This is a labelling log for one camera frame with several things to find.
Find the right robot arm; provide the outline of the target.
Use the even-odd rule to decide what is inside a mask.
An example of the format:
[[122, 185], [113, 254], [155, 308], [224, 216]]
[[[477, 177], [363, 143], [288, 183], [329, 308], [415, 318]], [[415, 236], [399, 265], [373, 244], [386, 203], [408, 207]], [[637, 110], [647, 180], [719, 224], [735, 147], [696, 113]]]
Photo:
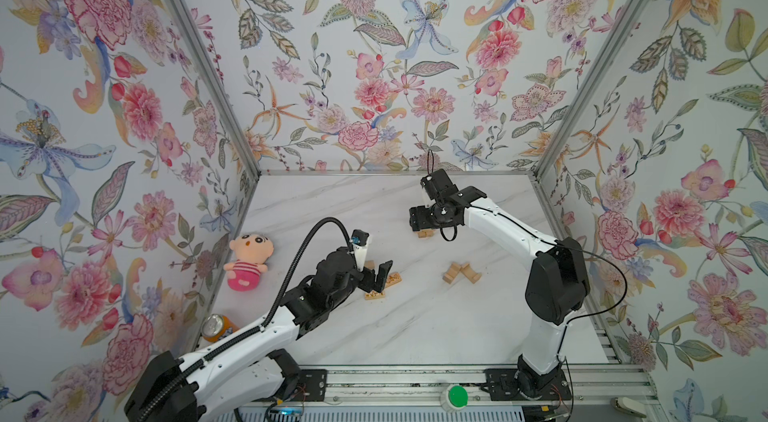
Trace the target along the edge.
[[489, 198], [412, 207], [409, 225], [414, 232], [466, 226], [525, 264], [524, 297], [532, 321], [513, 379], [522, 397], [542, 398], [563, 375], [561, 350], [567, 323], [590, 291], [581, 245], [573, 238], [558, 239], [534, 229]]

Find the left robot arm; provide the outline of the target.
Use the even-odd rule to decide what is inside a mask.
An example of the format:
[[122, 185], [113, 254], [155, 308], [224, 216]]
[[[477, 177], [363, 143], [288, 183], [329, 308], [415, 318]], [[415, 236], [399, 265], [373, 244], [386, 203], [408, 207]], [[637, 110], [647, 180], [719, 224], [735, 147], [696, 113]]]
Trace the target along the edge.
[[327, 321], [355, 290], [385, 288], [393, 263], [371, 269], [339, 248], [278, 301], [272, 315], [180, 357], [164, 352], [144, 370], [124, 412], [130, 421], [213, 421], [245, 403], [289, 396], [299, 366], [293, 342]]

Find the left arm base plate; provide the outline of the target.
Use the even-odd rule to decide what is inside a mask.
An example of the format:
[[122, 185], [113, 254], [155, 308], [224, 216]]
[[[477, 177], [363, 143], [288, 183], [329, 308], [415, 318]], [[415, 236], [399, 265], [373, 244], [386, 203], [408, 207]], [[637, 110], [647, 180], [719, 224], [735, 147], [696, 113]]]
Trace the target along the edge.
[[279, 369], [263, 368], [246, 377], [244, 388], [249, 402], [323, 402], [327, 378], [325, 369], [299, 369], [285, 376]]

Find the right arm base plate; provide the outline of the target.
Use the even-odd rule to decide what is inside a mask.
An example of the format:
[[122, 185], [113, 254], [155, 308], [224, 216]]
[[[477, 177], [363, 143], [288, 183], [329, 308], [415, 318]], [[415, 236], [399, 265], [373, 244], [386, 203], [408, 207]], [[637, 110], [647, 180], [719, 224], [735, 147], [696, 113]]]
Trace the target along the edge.
[[561, 367], [546, 375], [513, 367], [489, 368], [484, 371], [485, 391], [494, 402], [570, 401], [571, 383]]

